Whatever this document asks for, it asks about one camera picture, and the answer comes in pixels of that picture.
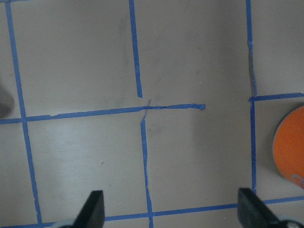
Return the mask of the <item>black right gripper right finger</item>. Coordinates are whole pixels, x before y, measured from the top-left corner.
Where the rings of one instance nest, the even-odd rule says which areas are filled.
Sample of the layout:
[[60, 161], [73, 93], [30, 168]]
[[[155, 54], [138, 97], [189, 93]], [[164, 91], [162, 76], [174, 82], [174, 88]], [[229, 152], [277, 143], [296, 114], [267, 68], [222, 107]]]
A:
[[285, 223], [250, 188], [239, 188], [237, 200], [237, 217], [243, 228], [285, 227]]

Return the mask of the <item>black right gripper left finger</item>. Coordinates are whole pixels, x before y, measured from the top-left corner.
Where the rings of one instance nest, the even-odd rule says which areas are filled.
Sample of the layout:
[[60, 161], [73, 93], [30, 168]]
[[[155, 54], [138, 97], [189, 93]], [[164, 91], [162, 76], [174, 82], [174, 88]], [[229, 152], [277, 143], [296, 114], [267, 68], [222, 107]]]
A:
[[102, 228], [105, 222], [104, 194], [102, 190], [90, 193], [77, 218], [73, 228]]

